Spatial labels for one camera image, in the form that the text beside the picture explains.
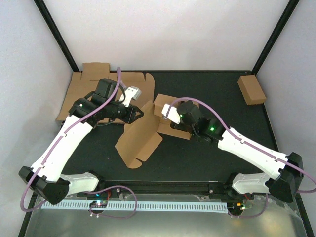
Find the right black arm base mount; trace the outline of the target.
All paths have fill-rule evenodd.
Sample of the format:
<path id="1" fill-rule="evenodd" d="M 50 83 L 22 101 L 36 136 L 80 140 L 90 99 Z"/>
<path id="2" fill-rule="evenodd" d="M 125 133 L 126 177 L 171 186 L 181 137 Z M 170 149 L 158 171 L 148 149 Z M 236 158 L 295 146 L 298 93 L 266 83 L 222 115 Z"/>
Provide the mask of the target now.
<path id="1" fill-rule="evenodd" d="M 221 200 L 253 200 L 252 194 L 240 194 L 231 185 L 224 182 L 210 182 L 208 183 L 209 194 L 214 199 Z"/>

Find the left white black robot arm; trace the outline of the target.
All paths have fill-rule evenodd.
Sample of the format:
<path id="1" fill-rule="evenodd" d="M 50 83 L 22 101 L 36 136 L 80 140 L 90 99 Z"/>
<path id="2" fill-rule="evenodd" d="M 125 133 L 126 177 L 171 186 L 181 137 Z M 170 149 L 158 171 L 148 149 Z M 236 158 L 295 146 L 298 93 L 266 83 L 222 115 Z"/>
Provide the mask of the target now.
<path id="1" fill-rule="evenodd" d="M 20 169 L 19 176 L 27 187 L 53 205 L 80 192 L 101 197 L 106 185 L 97 174 L 64 175 L 62 170 L 80 142 L 100 121 L 119 119 L 131 124 L 141 118 L 144 113 L 131 104 L 140 94 L 139 88 L 123 86 L 120 80 L 99 80 L 94 91 L 74 102 L 64 125 L 44 154 L 32 166 Z"/>

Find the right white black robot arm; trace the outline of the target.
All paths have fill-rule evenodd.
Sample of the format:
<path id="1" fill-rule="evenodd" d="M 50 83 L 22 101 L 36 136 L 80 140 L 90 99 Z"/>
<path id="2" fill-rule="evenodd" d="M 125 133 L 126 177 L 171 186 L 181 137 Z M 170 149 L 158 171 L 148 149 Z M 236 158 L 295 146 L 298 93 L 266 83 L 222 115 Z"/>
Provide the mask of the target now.
<path id="1" fill-rule="evenodd" d="M 216 141 L 217 147 L 261 170 L 254 174 L 232 174 L 225 185 L 225 195 L 235 199 L 246 193 L 267 193 L 280 201 L 293 202 L 304 178 L 302 157 L 271 150 L 225 125 L 219 115 L 206 117 L 192 101 L 182 101 L 177 107 L 165 104 L 162 109 L 171 127 L 204 139 Z"/>

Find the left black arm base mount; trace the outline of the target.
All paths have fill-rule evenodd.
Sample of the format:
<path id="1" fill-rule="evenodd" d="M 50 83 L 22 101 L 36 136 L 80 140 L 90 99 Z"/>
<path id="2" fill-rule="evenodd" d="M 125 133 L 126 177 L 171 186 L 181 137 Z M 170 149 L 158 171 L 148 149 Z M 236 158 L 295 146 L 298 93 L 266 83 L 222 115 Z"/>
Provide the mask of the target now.
<path id="1" fill-rule="evenodd" d="M 112 195 L 116 197 L 120 194 L 122 187 L 115 186 L 114 183 L 111 182 L 103 182 L 100 181 L 96 188 L 89 193 L 87 192 L 80 192 L 76 194 L 77 198 L 85 198 L 87 200 L 105 200 L 109 199 Z"/>

